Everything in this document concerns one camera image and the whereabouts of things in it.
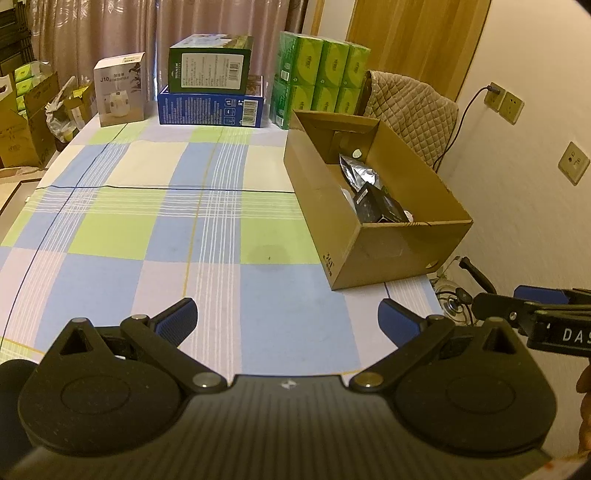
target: power cord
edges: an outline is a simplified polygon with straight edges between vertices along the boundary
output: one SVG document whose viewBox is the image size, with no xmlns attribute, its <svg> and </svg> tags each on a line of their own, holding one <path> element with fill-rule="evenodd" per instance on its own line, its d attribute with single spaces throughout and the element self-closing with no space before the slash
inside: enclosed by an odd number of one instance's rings
<svg viewBox="0 0 591 480">
<path fill-rule="evenodd" d="M 472 98 L 472 100 L 470 100 L 470 103 L 468 103 L 468 106 L 464 110 L 464 114 L 462 115 L 462 120 L 460 121 L 460 126 L 457 129 L 456 136 L 453 138 L 453 140 L 451 141 L 449 146 L 446 147 L 446 149 L 441 154 L 441 156 L 433 164 L 433 170 L 435 170 L 436 173 L 439 172 L 439 167 L 441 167 L 441 164 L 443 162 L 443 157 L 445 157 L 446 153 L 449 152 L 449 150 L 453 147 L 453 144 L 456 143 L 457 136 L 460 134 L 460 130 L 462 129 L 462 125 L 464 124 L 464 119 L 466 118 L 466 114 L 468 113 L 468 109 L 472 106 L 472 104 L 478 98 L 478 96 L 482 92 L 484 92 L 485 90 L 488 90 L 489 92 L 492 92 L 492 93 L 496 93 L 497 95 L 500 94 L 500 92 L 501 92 L 500 89 L 498 89 L 497 87 L 493 87 L 492 85 L 487 85 L 486 87 L 482 87 L 480 90 L 478 90 L 478 92 L 476 92 L 476 95 Z"/>
</svg>

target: electrical outlet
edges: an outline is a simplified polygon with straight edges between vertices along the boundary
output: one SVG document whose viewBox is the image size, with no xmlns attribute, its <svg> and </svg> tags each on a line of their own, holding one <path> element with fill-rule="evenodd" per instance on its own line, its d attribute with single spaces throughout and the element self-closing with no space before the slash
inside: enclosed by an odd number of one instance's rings
<svg viewBox="0 0 591 480">
<path fill-rule="evenodd" d="M 558 168 L 573 185 L 579 183 L 588 166 L 589 158 L 572 142 L 558 162 Z"/>
<path fill-rule="evenodd" d="M 507 93 L 507 90 L 505 90 L 503 87 L 500 87 L 499 85 L 497 85 L 496 83 L 493 83 L 493 82 L 491 82 L 491 85 L 493 87 L 497 87 L 501 92 L 500 93 L 487 92 L 486 96 L 484 97 L 484 103 L 485 103 L 485 105 L 488 106 L 488 108 L 492 108 L 495 112 L 498 112 L 499 108 L 501 108 L 501 103 L 503 102 L 503 98 L 505 98 L 505 94 Z"/>
<path fill-rule="evenodd" d="M 501 103 L 499 115 L 509 123 L 515 125 L 517 123 L 517 119 L 521 115 L 524 105 L 525 102 L 523 100 L 517 98 L 511 92 L 507 92 Z"/>
</svg>

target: quilted chair cover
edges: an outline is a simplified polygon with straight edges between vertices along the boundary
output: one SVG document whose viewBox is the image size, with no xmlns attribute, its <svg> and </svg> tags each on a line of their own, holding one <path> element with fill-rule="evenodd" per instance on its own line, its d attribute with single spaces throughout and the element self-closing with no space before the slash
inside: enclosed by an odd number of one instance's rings
<svg viewBox="0 0 591 480">
<path fill-rule="evenodd" d="M 457 104 L 430 85 L 371 70 L 364 116 L 386 122 L 430 167 L 441 156 L 457 120 Z"/>
</svg>

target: checkered tablecloth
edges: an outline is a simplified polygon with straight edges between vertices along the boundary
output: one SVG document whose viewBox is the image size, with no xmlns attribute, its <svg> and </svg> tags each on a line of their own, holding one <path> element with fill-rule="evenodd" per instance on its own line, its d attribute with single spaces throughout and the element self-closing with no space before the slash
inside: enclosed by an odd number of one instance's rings
<svg viewBox="0 0 591 480">
<path fill-rule="evenodd" d="M 118 325 L 195 299 L 185 353 L 233 374 L 351 373 L 395 346 L 386 285 L 332 292 L 276 128 L 92 120 L 57 157 L 0 246 L 0 360 L 39 360 L 66 322 Z M 440 312 L 426 278 L 388 284 Z"/>
</svg>

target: wooden door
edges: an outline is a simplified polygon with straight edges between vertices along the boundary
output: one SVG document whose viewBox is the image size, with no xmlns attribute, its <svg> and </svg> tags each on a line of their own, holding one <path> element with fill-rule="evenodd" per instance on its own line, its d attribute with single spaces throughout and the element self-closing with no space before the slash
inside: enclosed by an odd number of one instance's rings
<svg viewBox="0 0 591 480">
<path fill-rule="evenodd" d="M 491 0 L 356 0 L 347 40 L 372 49 L 368 70 L 400 73 L 456 100 Z"/>
</svg>

